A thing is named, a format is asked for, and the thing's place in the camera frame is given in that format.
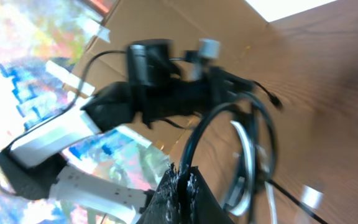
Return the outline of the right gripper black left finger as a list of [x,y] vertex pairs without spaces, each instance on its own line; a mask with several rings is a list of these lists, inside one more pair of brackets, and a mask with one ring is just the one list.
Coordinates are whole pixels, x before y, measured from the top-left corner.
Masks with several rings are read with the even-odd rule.
[[178,199],[179,173],[174,163],[165,171],[151,201],[137,221],[138,224],[181,223],[181,205]]

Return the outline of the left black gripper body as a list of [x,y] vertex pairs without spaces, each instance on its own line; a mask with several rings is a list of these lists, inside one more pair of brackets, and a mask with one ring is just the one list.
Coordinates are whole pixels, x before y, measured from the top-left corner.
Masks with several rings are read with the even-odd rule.
[[211,67],[208,73],[208,83],[213,106],[234,102],[240,93],[252,92],[254,83],[231,74],[221,67]]

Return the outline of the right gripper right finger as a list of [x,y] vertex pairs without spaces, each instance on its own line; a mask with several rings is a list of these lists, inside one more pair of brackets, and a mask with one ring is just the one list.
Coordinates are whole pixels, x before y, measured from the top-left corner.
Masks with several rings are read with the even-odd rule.
[[186,219],[191,224],[234,224],[220,207],[197,167],[190,167],[186,183]]

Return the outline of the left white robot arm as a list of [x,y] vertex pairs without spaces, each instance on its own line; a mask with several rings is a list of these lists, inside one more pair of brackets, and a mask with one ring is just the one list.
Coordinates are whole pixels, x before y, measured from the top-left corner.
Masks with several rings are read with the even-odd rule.
[[[210,64],[218,43],[204,40],[189,50],[185,60],[198,67],[193,81],[185,81],[170,57],[168,39],[138,40],[127,46],[128,78],[114,82],[83,106],[70,105],[13,140],[0,152],[0,169],[12,194],[27,200],[69,200],[115,216],[125,223],[230,223],[231,215],[247,210],[254,189],[232,207],[220,205],[201,172],[192,166],[196,145],[207,125],[222,112],[233,115],[239,135],[244,170],[255,176],[252,138],[246,115],[235,104],[253,89],[252,82]],[[169,168],[156,190],[137,190],[87,174],[67,163],[62,150],[90,136],[132,123],[136,114],[150,126],[172,116],[201,113],[183,152],[179,170]]]

